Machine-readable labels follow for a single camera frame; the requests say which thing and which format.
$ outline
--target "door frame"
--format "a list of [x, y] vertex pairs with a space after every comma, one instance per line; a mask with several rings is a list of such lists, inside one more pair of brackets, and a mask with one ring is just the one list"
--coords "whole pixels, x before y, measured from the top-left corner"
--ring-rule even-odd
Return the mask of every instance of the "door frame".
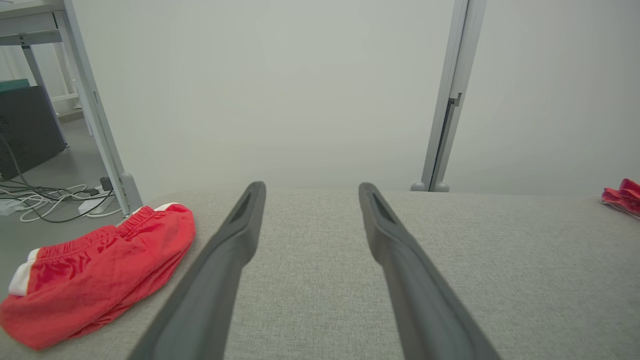
[[449, 191], [449, 186], [442, 181], [476, 57], [486, 2], [455, 2], [422, 177], [411, 186], [411, 191]]

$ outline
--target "floor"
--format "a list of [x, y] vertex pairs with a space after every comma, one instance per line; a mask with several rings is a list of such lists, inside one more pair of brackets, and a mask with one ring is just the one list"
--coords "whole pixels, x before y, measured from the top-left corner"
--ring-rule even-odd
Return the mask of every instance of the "floor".
[[[62, 124], [62, 128], [69, 147], [53, 159], [25, 172], [24, 177], [34, 186], [67, 188], [86, 184], [95, 188], [100, 185], [100, 178], [107, 176], [106, 169], [94, 139], [88, 134], [86, 122], [84, 119], [74, 120]], [[61, 204], [47, 218], [62, 220], [76, 216], [79, 205], [80, 202]], [[106, 211], [116, 209], [118, 202], [114, 200]], [[83, 217], [64, 224], [42, 220], [22, 223], [19, 219], [22, 214], [16, 212], [0, 216], [0, 299], [6, 296], [13, 273], [25, 262], [29, 251], [70, 241], [98, 227], [122, 221], [122, 214], [116, 213], [104, 218]]]

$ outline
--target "cable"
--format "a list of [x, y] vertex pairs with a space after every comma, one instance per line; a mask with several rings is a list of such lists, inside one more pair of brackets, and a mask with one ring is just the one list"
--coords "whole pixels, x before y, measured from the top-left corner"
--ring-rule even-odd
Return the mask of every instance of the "cable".
[[[75, 216], [75, 217], [72, 217], [72, 218], [68, 218], [68, 219], [66, 219], [66, 220], [49, 220], [49, 219], [47, 219], [47, 218], [44, 218], [44, 216], [46, 216], [46, 214], [48, 214], [49, 212], [51, 212], [51, 210], [52, 210], [53, 208], [51, 208], [49, 211], [47, 211], [47, 213], [46, 213], [45, 215], [40, 215], [40, 214], [38, 213], [38, 211], [36, 211], [36, 209], [35, 209], [35, 208], [33, 208], [33, 209], [29, 210], [29, 211], [33, 211], [34, 213], [36, 213], [36, 215], [38, 215], [38, 218], [41, 218], [42, 220], [45, 220], [46, 222], [50, 222], [50, 223], [52, 223], [52, 224], [61, 224], [61, 223], [63, 223], [63, 222], [69, 222], [69, 221], [71, 221], [71, 220], [75, 220], [75, 219], [77, 219], [77, 218], [81, 218], [81, 217], [83, 217], [83, 216], [85, 216], [85, 215], [88, 215], [90, 212], [92, 212], [93, 210], [97, 209], [97, 208], [98, 208], [98, 206], [102, 205], [102, 203], [103, 203], [105, 200], [107, 200], [107, 197], [108, 197], [108, 196], [105, 196], [105, 197], [104, 197], [104, 199], [103, 199], [102, 201], [100, 201], [100, 204], [97, 204], [96, 206], [92, 207], [92, 208], [91, 208], [91, 209], [89, 209], [86, 213], [82, 213], [82, 214], [80, 214], [80, 215], [78, 215], [78, 216]], [[23, 222], [31, 222], [31, 221], [35, 221], [35, 220], [37, 220], [37, 218], [35, 218], [35, 219], [31, 219], [31, 220], [25, 220], [25, 221], [23, 221]]]
[[22, 175], [22, 172], [20, 171], [20, 167], [18, 166], [18, 161], [15, 159], [15, 155], [13, 154], [13, 150], [11, 150], [11, 146], [9, 145], [9, 142], [4, 138], [4, 135], [2, 135], [2, 133], [0, 133], [0, 141], [2, 141], [4, 143], [4, 146], [6, 146], [7, 150], [9, 150], [9, 155], [11, 156], [11, 160], [13, 161], [13, 165], [15, 166], [15, 169], [18, 170], [18, 175], [20, 175], [20, 178], [22, 179], [22, 182], [28, 186], [31, 191], [43, 196], [43, 197], [47, 197], [50, 200], [57, 200], [55, 198], [51, 198], [48, 197], [46, 195], [42, 195], [41, 193], [38, 192], [38, 190], [36, 188], [34, 188], [33, 186], [31, 186], [27, 180], [24, 178], [24, 175]]
[[[36, 221], [38, 219], [42, 219], [42, 220], [44, 220], [46, 222], [50, 222], [50, 223], [54, 223], [54, 224], [60, 224], [60, 223], [63, 223], [63, 222], [68, 222], [68, 221], [75, 220], [77, 218], [83, 217], [85, 215], [89, 215], [89, 213], [91, 211], [97, 209], [100, 205], [102, 205], [109, 196], [113, 196], [112, 195], [113, 194], [113, 190], [111, 190], [107, 195], [104, 195], [104, 196], [89, 196], [89, 197], [77, 196], [78, 193], [81, 193], [81, 192], [86, 190], [87, 186], [85, 184], [72, 186], [72, 187], [66, 188], [66, 189], [64, 189], [64, 188], [47, 188], [47, 187], [43, 187], [43, 186], [38, 186], [38, 187], [31, 186], [27, 182], [27, 180], [24, 178], [24, 175], [22, 175], [22, 172], [20, 171], [20, 167], [18, 166], [18, 161], [16, 160], [15, 155], [13, 154], [13, 150], [11, 149], [11, 146], [9, 146], [9, 142], [6, 140], [6, 138], [4, 137], [4, 135], [2, 133], [0, 133], [0, 141], [2, 141], [4, 143], [4, 145], [6, 146], [6, 148], [9, 150], [9, 155], [11, 156], [11, 159], [13, 161], [13, 165], [15, 166], [15, 169], [18, 171], [18, 175], [20, 175], [20, 178], [22, 179], [22, 183], [19, 182], [19, 181], [14, 181], [14, 180], [4, 180], [4, 181], [9, 182], [9, 183], [25, 185], [24, 187], [22, 187], [22, 186], [7, 186], [7, 185], [4, 185], [4, 187], [10, 188], [10, 189], [21, 189], [21, 190], [13, 190], [13, 191], [17, 192], [17, 193], [14, 193], [14, 192], [9, 192], [8, 190], [0, 188], [0, 192], [4, 192], [4, 193], [7, 193], [9, 195], [16, 196], [16, 198], [13, 198], [11, 200], [15, 200], [15, 201], [17, 201], [17, 203], [15, 203], [13, 205], [10, 205], [10, 206], [16, 206], [16, 205], [23, 204], [23, 203], [29, 205], [29, 203], [27, 201], [31, 201], [31, 200], [38, 201], [37, 204], [30, 205], [30, 206], [28, 206], [26, 208], [20, 208], [19, 211], [29, 210], [26, 213], [22, 214], [22, 216], [20, 216], [20, 221], [21, 222], [33, 222], [33, 221]], [[75, 188], [82, 188], [82, 189], [77, 191], [77, 192], [72, 193], [71, 190], [75, 189]], [[53, 193], [58, 193], [58, 198], [51, 197], [50, 195], [53, 194]], [[66, 219], [66, 220], [49, 220], [49, 219], [44, 218], [49, 213], [51, 213], [53, 211], [53, 209], [63, 201], [66, 201], [66, 200], [88, 200], [88, 199], [102, 199], [102, 201], [100, 201], [99, 204], [94, 206], [92, 209], [90, 209], [86, 213], [80, 214], [80, 215], [78, 215], [76, 217], [73, 217], [73, 218], [70, 218], [70, 219]], [[44, 213], [44, 215], [39, 214], [36, 209], [41, 208], [41, 207], [45, 206], [46, 204], [54, 204], [54, 205], [46, 213]], [[38, 217], [25, 220], [24, 217], [27, 214], [29, 214], [30, 212], [34, 212], [36, 215], [38, 215]]]
[[119, 212], [121, 212], [121, 211], [122, 211], [122, 209], [121, 209], [121, 208], [118, 208], [117, 210], [113, 210], [113, 211], [112, 211], [112, 212], [110, 212], [110, 213], [106, 213], [106, 214], [96, 214], [96, 215], [93, 215], [93, 214], [87, 214], [87, 215], [86, 215], [86, 217], [88, 217], [88, 218], [104, 218], [104, 217], [108, 217], [109, 215], [113, 215], [113, 214], [115, 214], [115, 213], [119, 213]]

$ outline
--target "red cloth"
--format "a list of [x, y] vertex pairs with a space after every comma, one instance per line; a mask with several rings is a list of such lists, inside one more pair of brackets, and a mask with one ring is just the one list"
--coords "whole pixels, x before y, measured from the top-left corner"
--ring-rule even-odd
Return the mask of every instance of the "red cloth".
[[605, 188], [602, 201], [631, 215], [640, 216], [640, 185], [624, 179], [618, 190]]
[[96, 331], [161, 288], [194, 237], [191, 210], [172, 204], [145, 206], [118, 227], [43, 247], [30, 264], [26, 295], [0, 304], [0, 325], [36, 350]]

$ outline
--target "gray fabric surface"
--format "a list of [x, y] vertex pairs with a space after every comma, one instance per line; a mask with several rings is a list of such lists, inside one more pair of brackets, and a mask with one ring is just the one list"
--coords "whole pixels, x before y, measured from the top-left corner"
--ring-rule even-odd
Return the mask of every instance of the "gray fabric surface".
[[[171, 281], [113, 323], [2, 359], [122, 359], [242, 190], [177, 193], [196, 240]], [[267, 191], [225, 359], [402, 359], [356, 191]], [[640, 359], [640, 222], [596, 199], [383, 192], [504, 359]]]

